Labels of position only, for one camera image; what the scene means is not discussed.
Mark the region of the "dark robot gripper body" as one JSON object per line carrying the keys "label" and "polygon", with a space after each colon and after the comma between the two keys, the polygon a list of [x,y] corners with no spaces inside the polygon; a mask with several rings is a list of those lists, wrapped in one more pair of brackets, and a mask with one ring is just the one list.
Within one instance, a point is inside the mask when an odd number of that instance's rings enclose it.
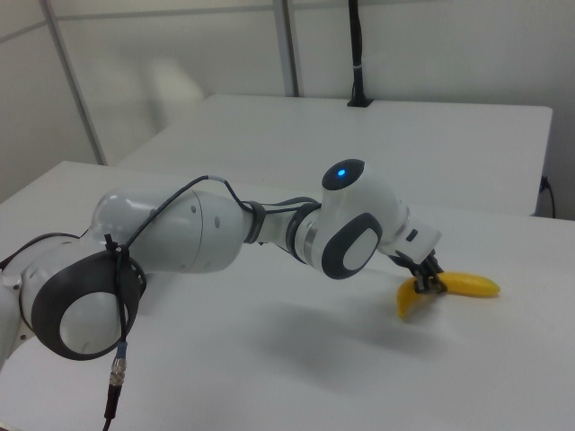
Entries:
{"label": "dark robot gripper body", "polygon": [[407,210],[405,220],[390,238],[380,242],[380,252],[388,257],[421,264],[434,251],[441,232]]}

